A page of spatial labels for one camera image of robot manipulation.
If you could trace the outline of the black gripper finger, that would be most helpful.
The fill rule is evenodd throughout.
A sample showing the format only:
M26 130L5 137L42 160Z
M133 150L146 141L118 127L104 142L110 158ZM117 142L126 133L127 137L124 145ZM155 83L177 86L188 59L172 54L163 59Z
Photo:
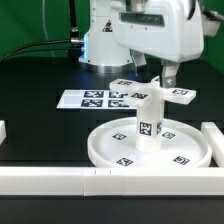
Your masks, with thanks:
M147 73L147 63L144 54L135 50L131 50L130 54L136 67L136 74L145 75Z
M162 60L162 86L164 88L173 88L176 86L176 75L180 64L168 60Z

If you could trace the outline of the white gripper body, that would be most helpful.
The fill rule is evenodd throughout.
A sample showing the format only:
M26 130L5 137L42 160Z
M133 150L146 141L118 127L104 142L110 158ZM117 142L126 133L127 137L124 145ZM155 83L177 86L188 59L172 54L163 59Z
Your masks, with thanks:
M176 63L197 59L204 48L197 0L111 0L115 40L123 47Z

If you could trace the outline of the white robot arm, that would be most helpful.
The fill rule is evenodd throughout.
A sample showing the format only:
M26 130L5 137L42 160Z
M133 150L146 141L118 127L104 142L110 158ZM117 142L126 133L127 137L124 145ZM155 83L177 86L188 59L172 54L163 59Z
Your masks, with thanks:
M145 57L154 56L162 62L162 85L169 88L179 65L198 58L203 48L198 0L90 0L80 62L96 72L135 69L147 77Z

